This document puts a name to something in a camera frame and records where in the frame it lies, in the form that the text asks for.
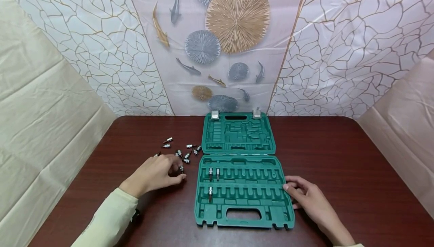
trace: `red-brown table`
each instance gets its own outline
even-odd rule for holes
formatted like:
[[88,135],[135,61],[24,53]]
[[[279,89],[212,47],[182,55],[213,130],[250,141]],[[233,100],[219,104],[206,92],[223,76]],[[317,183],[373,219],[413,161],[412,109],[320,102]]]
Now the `red-brown table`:
[[[356,241],[366,247],[434,246],[434,221],[359,125],[342,117],[271,117],[276,156],[287,175],[319,185]],[[128,116],[114,121],[30,246],[70,246],[110,192],[146,158],[197,144],[203,117]],[[173,137],[172,149],[160,149]],[[144,196],[142,222],[118,246],[328,246],[305,213],[286,231],[199,227],[194,200],[199,158],[187,181]]]

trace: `beige fabric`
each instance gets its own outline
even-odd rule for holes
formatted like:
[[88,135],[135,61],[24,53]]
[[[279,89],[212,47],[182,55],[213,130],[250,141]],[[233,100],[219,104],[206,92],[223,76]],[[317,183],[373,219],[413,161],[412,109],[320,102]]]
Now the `beige fabric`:
[[115,119],[15,0],[0,0],[0,246],[26,246]]
[[434,50],[359,124],[434,218]]

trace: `pink fabric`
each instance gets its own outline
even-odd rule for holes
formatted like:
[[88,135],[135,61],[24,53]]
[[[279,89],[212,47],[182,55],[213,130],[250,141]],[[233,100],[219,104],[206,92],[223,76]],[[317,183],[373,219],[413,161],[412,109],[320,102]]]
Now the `pink fabric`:
[[358,122],[434,218],[434,50]]

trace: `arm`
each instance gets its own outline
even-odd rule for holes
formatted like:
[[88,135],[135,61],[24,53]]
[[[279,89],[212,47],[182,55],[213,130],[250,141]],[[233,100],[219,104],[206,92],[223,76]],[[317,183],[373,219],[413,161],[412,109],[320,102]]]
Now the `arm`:
[[283,189],[297,201],[293,205],[294,209],[304,208],[334,246],[363,247],[361,244],[355,244],[351,234],[317,185],[300,176],[286,176],[285,179],[288,183],[283,185]]
[[88,227],[71,247],[111,247],[125,232],[135,213],[138,198],[163,187],[180,184],[185,174],[170,177],[182,165],[174,155],[149,158],[119,188],[115,189],[95,212]]

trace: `fish illustration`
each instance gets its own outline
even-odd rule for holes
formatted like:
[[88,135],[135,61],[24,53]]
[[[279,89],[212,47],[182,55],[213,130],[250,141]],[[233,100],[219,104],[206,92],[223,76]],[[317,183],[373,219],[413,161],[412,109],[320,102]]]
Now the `fish illustration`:
[[179,14],[179,0],[175,0],[173,8],[169,10],[171,13],[172,24],[175,24],[178,21],[178,18],[181,16]]
[[185,64],[183,64],[179,58],[176,58],[176,60],[179,62],[179,64],[181,64],[181,66],[183,66],[186,70],[188,70],[192,75],[201,75],[202,73],[198,70],[196,70],[193,66],[189,67]]
[[211,75],[208,75],[208,79],[211,79],[212,81],[214,81],[214,82],[220,84],[220,86],[222,86],[222,87],[226,87],[226,84],[224,84],[223,81],[222,81],[221,79],[220,79],[220,80],[217,80],[217,79],[213,78]]
[[158,2],[155,3],[154,11],[152,12],[152,20],[154,20],[154,27],[157,30],[157,37],[164,45],[166,45],[166,47],[169,47],[169,40],[167,38],[167,33],[163,32],[157,20],[157,4]]
[[248,102],[250,100],[250,95],[245,90],[240,89],[240,88],[238,88],[238,89],[243,91],[243,93],[245,94],[243,96],[243,98],[245,99],[246,102]]
[[259,75],[256,76],[256,83],[259,83],[264,78],[264,66],[258,61],[259,65],[261,65],[261,70]]

